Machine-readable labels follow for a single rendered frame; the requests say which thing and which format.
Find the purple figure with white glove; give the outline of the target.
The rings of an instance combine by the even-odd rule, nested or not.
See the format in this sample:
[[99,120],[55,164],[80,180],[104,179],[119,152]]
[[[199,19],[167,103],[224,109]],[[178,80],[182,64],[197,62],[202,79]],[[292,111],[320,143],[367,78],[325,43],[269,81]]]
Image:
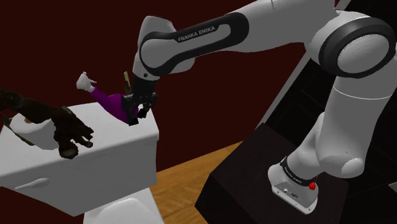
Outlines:
[[89,92],[110,115],[127,123],[127,113],[122,109],[122,94],[107,95],[98,87],[93,86],[93,83],[95,81],[91,80],[86,72],[82,72],[76,82],[76,88]]

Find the white toilet paper roll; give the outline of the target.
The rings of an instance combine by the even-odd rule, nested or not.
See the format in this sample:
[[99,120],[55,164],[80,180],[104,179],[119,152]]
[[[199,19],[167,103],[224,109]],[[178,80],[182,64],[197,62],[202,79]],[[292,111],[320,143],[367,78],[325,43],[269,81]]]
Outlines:
[[27,123],[23,115],[17,114],[11,119],[10,127],[14,133],[38,148],[54,150],[59,147],[53,138],[56,128],[51,119],[42,123]]

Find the dark robot stand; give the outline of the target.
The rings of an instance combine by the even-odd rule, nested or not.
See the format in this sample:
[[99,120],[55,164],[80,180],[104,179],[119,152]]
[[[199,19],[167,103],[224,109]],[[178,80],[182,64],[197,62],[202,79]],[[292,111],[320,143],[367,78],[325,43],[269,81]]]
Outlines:
[[268,168],[295,148],[261,124],[210,173],[195,208],[208,224],[344,224],[349,184],[343,179],[320,175],[319,200],[310,214],[272,192]]

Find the olive stick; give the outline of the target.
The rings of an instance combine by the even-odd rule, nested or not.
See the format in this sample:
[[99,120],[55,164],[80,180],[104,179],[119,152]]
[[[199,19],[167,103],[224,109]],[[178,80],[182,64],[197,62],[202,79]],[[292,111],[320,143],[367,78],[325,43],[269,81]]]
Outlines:
[[123,73],[123,76],[124,76],[124,78],[125,78],[125,93],[126,93],[126,94],[131,94],[131,93],[132,93],[132,89],[131,89],[131,86],[130,86],[130,80],[129,80],[129,74],[128,74],[128,72],[125,71],[125,72]]

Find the dark brown hand figure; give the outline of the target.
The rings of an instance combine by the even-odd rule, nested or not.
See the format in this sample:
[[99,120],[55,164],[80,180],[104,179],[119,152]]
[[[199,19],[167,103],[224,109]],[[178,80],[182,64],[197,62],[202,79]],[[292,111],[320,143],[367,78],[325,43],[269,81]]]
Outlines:
[[52,137],[59,145],[59,154],[62,158],[72,159],[78,155],[76,143],[87,148],[93,146],[90,140],[94,131],[65,106],[54,108],[0,88],[0,111],[5,109],[20,113],[35,124],[51,120],[55,125]]

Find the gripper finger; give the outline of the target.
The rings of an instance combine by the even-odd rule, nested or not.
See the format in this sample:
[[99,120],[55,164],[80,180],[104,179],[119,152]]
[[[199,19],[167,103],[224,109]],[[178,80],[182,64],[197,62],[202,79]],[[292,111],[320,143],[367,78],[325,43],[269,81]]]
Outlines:
[[146,118],[146,115],[151,108],[152,108],[151,103],[143,104],[143,107],[138,111],[137,117],[138,118]]
[[139,108],[137,107],[130,108],[127,111],[127,123],[129,126],[133,126],[139,123],[138,112],[139,112]]

